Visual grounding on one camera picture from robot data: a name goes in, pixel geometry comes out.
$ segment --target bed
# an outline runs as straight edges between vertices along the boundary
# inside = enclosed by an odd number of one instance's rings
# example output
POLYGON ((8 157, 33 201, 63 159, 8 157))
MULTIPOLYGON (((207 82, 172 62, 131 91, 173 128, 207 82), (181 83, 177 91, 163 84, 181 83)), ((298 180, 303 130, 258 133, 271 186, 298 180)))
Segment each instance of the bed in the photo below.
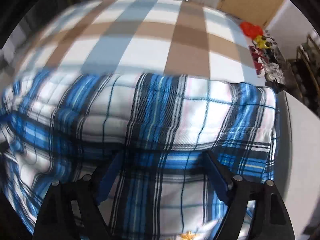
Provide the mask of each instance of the bed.
POLYGON ((22 72, 44 66, 265 82, 256 76, 248 41, 230 17, 182 0, 94 0, 72 6, 34 38, 20 62, 22 72))
POLYGON ((181 0, 75 5, 19 66, 0 139, 10 146, 4 193, 31 233, 51 182, 91 174, 110 144, 128 158, 100 210, 120 238, 214 234, 227 208, 203 174, 203 150, 248 180, 274 178, 276 95, 259 86, 247 40, 222 12, 181 0))

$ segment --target shelf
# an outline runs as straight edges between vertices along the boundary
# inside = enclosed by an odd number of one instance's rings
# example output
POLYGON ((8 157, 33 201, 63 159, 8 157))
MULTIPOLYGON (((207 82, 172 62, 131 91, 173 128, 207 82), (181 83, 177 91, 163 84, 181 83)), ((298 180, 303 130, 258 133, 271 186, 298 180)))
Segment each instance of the shelf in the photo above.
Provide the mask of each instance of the shelf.
POLYGON ((292 70, 291 63, 289 62, 289 60, 288 60, 287 64, 290 65, 290 66, 289 66, 290 73, 291 73, 291 75, 292 75, 292 77, 293 77, 293 80, 294 80, 294 83, 295 83, 295 85, 296 85, 296 90, 298 91, 298 96, 299 96, 298 100, 299 100, 300 102, 302 102, 302 100, 303 100, 303 95, 302 95, 302 92, 301 92, 301 90, 300 90, 300 86, 299 86, 299 84, 298 84, 298 82, 297 82, 297 80, 296 80, 296 76, 294 75, 294 72, 293 72, 293 70, 292 70))
POLYGON ((308 34, 307 36, 307 44, 308 41, 311 41, 311 43, 313 44, 313 46, 316 48, 316 51, 318 52, 318 54, 320 55, 320 48, 319 46, 316 44, 316 42, 313 40, 313 38, 311 38, 310 34, 308 34))
POLYGON ((304 63, 306 64, 306 66, 307 66, 307 68, 308 68, 308 70, 309 70, 309 72, 310 72, 311 79, 312 79, 312 81, 313 81, 313 84, 314 84, 315 87, 316 87, 316 91, 317 91, 317 94, 318 94, 318 98, 319 98, 319 100, 320 100, 320 87, 319 87, 319 84, 318 84, 318 82, 317 82, 317 80, 316 80, 316 78, 315 78, 315 75, 313 74, 313 71, 312 71, 312 69, 311 69, 311 67, 310 67, 310 65, 309 65, 309 62, 308 62, 306 56, 304 55, 304 53, 303 53, 302 49, 300 49, 300 47, 297 48, 297 59, 298 59, 298 54, 301 55, 302 60, 304 61, 304 63))

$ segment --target yellow toy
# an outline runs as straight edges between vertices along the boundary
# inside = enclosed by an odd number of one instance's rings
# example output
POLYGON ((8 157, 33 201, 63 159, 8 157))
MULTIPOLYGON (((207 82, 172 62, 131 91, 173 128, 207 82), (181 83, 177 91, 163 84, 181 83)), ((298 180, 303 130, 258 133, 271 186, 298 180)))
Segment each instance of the yellow toy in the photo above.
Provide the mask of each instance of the yellow toy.
POLYGON ((259 49, 269 49, 271 47, 271 42, 266 41, 265 36, 257 35, 255 39, 253 40, 256 44, 256 47, 259 49))

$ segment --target shoe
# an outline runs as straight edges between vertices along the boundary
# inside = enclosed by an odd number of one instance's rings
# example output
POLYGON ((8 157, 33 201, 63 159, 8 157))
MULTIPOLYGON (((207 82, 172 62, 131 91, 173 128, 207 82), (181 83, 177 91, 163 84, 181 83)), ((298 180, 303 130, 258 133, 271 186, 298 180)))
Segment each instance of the shoe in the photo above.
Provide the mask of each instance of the shoe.
POLYGON ((278 64, 278 59, 273 49, 265 49, 266 55, 269 58, 269 62, 278 64))
POLYGON ((275 72, 279 70, 279 66, 276 63, 269 63, 265 67, 266 73, 275 72))
POLYGON ((304 56, 306 57, 306 59, 308 60, 308 62, 311 62, 309 54, 308 54, 308 52, 306 50, 306 47, 303 47, 302 45, 300 45, 300 49, 302 50, 302 52, 303 52, 304 56))
POLYGON ((257 75, 260 75, 262 69, 264 69, 266 65, 264 64, 264 62, 261 59, 260 55, 258 55, 256 53, 253 53, 252 57, 253 57, 254 68, 255 68, 255 70, 257 72, 257 75))
POLYGON ((268 72, 266 74, 266 79, 268 79, 269 81, 276 81, 279 84, 283 84, 283 85, 285 84, 283 73, 280 69, 276 71, 268 72))
POLYGON ((263 64, 269 63, 269 60, 267 57, 261 56, 260 54, 254 53, 254 52, 252 52, 251 55, 253 60, 258 60, 260 63, 263 63, 263 64))
POLYGON ((281 91, 287 91, 287 88, 283 84, 279 84, 276 80, 273 80, 272 82, 266 79, 266 86, 271 87, 273 91, 277 94, 281 91))
POLYGON ((249 49, 251 53, 256 53, 256 54, 259 54, 260 56, 263 56, 264 54, 262 49, 256 48, 254 46, 249 46, 249 49))
POLYGON ((300 91, 301 91, 301 93, 302 93, 302 95, 306 95, 307 94, 307 89, 306 89, 306 87, 304 86, 304 85, 300 85, 300 91))
POLYGON ((305 106, 310 106, 310 101, 309 101, 309 99, 307 97, 303 98, 303 103, 304 103, 305 106))
POLYGON ((301 76, 299 74, 296 74, 296 81, 298 83, 302 83, 302 78, 301 78, 301 76))
POLYGON ((296 65, 292 65, 291 66, 293 73, 297 73, 298 72, 298 68, 296 65))

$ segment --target bolt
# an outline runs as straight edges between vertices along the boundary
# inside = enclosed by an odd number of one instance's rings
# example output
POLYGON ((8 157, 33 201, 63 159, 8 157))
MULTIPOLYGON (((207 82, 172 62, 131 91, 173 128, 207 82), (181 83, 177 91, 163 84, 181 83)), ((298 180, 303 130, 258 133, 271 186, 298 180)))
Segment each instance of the bolt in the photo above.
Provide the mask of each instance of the bolt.
POLYGON ((54 180, 54 181, 51 183, 52 186, 57 186, 58 184, 59 184, 59 181, 58 181, 58 180, 54 180))
POLYGON ((267 179, 266 184, 272 187, 275 183, 271 179, 267 179))
POLYGON ((234 175, 233 179, 236 181, 242 181, 242 176, 241 175, 234 175))
POLYGON ((91 179, 91 175, 86 174, 82 178, 83 178, 84 181, 89 181, 91 179))

